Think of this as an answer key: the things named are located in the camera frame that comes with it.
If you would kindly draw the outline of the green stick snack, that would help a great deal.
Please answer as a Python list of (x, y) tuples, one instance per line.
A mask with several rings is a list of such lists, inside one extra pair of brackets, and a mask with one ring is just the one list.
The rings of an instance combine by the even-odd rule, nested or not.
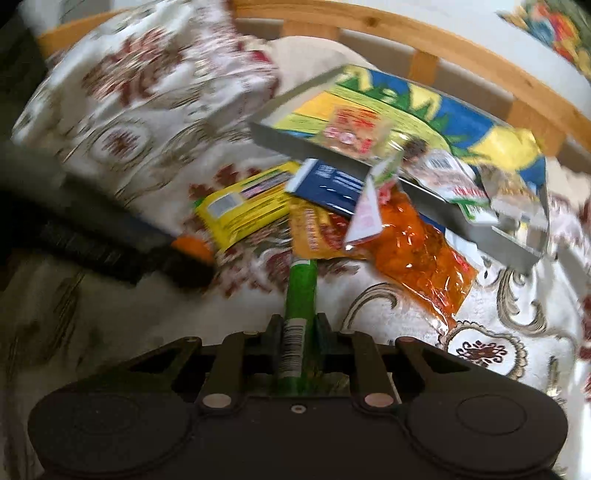
[(281, 326), (277, 388), (283, 396), (301, 396), (308, 390), (308, 345), (315, 319), (318, 265), (295, 258), (290, 265), (286, 309)]

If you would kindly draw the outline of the orange transparent snack bag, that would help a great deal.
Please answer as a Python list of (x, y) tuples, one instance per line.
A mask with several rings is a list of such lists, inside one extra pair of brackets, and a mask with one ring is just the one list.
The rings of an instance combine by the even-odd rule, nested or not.
[(398, 184), (392, 182), (378, 190), (378, 206), (382, 231), (363, 242), (363, 250), (381, 274), (454, 326), (477, 270), (448, 244), (442, 232), (421, 218)]

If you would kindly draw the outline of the small orange fruit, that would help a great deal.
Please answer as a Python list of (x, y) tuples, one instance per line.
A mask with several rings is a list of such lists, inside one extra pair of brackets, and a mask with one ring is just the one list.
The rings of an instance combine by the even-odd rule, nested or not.
[(207, 264), (215, 262), (213, 251), (204, 240), (191, 236), (179, 236), (171, 243), (171, 247), (200, 262)]

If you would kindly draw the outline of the golden yellow snack packet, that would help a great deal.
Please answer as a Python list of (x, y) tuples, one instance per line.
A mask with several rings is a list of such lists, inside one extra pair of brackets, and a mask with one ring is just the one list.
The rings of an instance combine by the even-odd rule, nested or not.
[(290, 199), (290, 235), (294, 254), (303, 259), (367, 260), (360, 247), (346, 247), (349, 220), (303, 199)]

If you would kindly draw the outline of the blue white snack packet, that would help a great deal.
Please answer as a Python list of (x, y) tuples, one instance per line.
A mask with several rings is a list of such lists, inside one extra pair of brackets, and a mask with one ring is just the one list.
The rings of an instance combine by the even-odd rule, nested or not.
[(355, 213), (363, 184), (363, 180), (322, 160), (308, 158), (287, 182), (284, 191), (349, 220)]

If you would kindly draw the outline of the clear mixed nut bag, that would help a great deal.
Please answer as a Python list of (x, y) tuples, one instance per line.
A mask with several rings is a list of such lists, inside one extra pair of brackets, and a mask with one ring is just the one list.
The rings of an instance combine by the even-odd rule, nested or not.
[(541, 200), (517, 172), (489, 164), (479, 165), (478, 170), (490, 206), (495, 212), (535, 229), (547, 230), (548, 219)]

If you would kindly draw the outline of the white green barcode packet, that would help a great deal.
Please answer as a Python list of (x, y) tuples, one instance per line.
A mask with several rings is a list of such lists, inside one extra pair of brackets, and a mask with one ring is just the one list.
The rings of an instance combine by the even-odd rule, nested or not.
[(490, 208), (484, 189), (476, 182), (472, 168), (442, 149), (404, 160), (402, 170), (407, 177), (445, 202), (457, 205), (467, 221), (479, 226), (498, 226), (499, 217)]

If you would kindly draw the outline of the grey tray with painted liner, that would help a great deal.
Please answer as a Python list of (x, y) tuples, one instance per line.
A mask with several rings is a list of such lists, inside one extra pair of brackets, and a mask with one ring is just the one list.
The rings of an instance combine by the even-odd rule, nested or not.
[[(372, 110), (393, 123), (376, 155), (356, 160), (315, 143), (335, 107)], [(460, 207), (445, 202), (402, 170), (404, 160), (442, 149), (469, 165), (484, 189), (479, 165), (517, 172), (539, 197), (548, 219), (546, 160), (534, 135), (511, 127), (454, 97), (403, 78), (358, 65), (344, 65), (318, 75), (273, 99), (249, 121), (254, 141), (294, 159), (317, 158), (363, 179), (370, 167), (394, 162), (404, 191), (428, 219), (474, 242), (478, 248), (520, 273), (542, 258), (546, 231), (495, 212), (498, 226), (471, 224)]]

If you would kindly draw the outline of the clear red-print snack packet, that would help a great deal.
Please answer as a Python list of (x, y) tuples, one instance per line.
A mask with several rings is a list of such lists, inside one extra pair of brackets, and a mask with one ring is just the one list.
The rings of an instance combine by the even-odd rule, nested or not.
[(353, 159), (369, 160), (384, 144), (392, 126), (389, 118), (372, 110), (339, 106), (314, 141)]

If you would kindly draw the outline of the floral white satin bedspread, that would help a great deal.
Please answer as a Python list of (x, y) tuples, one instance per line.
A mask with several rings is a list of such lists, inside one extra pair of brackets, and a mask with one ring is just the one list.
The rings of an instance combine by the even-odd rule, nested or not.
[[(283, 396), (252, 380), (236, 411), (198, 396), (233, 333), (284, 318), (290, 212), (218, 250), (195, 208), (294, 159), (254, 141), (276, 66), (228, 3), (158, 1), (47, 42), (61, 59), (1, 148), (1, 475), (5, 479), (586, 479), (590, 235), (553, 193), (520, 273), (423, 215), (394, 162), (370, 167), (346, 247), (382, 231), (392, 182), (477, 270), (455, 325), (370, 258), (315, 260), (315, 315), (378, 346), (398, 404), (363, 410), (318, 367)], [(207, 264), (171, 247), (207, 242)]]

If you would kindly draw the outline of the wooden bed headboard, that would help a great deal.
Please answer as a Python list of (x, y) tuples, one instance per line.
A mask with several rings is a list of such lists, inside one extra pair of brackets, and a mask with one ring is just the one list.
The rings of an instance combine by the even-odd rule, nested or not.
[(339, 41), (346, 31), (414, 49), (407, 76), (432, 84), (441, 61), (490, 81), (513, 95), (506, 120), (530, 129), (548, 155), (567, 139), (590, 146), (590, 85), (562, 57), (498, 17), (483, 29), (470, 20), (397, 5), (390, 10), (334, 1), (231, 1), (235, 19), (280, 21), (282, 36)]

